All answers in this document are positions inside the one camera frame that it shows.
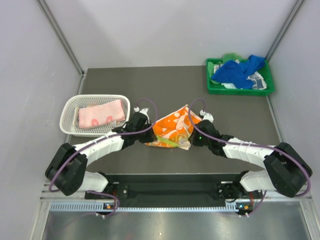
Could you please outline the orange cream patterned towel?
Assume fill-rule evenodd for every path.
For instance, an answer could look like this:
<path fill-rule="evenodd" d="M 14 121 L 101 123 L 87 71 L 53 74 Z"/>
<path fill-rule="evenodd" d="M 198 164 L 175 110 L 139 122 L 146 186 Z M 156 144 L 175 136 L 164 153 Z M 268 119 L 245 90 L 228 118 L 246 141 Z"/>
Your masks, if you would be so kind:
<path fill-rule="evenodd" d="M 180 148 L 188 151 L 191 147 L 189 137 L 194 130 L 188 112 L 189 106 L 185 105 L 157 120 L 153 126 L 156 140 L 145 145 L 160 148 Z"/>

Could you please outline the pink striped towel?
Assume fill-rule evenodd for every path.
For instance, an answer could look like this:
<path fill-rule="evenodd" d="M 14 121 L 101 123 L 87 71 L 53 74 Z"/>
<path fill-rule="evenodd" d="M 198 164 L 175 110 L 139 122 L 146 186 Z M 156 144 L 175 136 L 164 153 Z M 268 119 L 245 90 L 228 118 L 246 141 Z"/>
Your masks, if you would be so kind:
<path fill-rule="evenodd" d="M 80 108 L 78 117 L 78 126 L 81 129 L 100 127 L 126 119 L 122 102 L 119 99 L 101 105 Z"/>

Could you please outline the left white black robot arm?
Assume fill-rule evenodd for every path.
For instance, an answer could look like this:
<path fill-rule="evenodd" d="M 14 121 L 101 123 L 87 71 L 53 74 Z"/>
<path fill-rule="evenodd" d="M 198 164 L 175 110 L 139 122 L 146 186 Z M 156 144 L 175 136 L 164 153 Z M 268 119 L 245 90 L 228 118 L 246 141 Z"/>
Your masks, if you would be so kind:
<path fill-rule="evenodd" d="M 88 172 L 87 166 L 102 157 L 132 146 L 136 141 L 151 143 L 156 140 L 148 109 L 138 110 L 122 126 L 105 135 L 82 144 L 62 144 L 45 171 L 50 180 L 49 191 L 53 186 L 65 196 L 77 191 L 94 191 L 102 198 L 109 198 L 114 187 L 103 173 Z"/>

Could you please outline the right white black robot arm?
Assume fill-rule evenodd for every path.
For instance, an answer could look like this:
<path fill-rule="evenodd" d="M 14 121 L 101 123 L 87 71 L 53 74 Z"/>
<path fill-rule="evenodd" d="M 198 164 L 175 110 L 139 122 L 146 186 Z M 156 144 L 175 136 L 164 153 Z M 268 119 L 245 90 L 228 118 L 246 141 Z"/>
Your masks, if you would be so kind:
<path fill-rule="evenodd" d="M 216 156 L 238 159 L 261 168 L 260 171 L 245 170 L 232 183 L 219 187 L 223 196 L 237 199 L 255 191 L 276 191 L 294 198 L 310 191 L 313 172 L 286 142 L 272 146 L 243 141 L 220 134 L 208 119 L 194 125 L 191 142 L 197 147 L 207 147 Z"/>

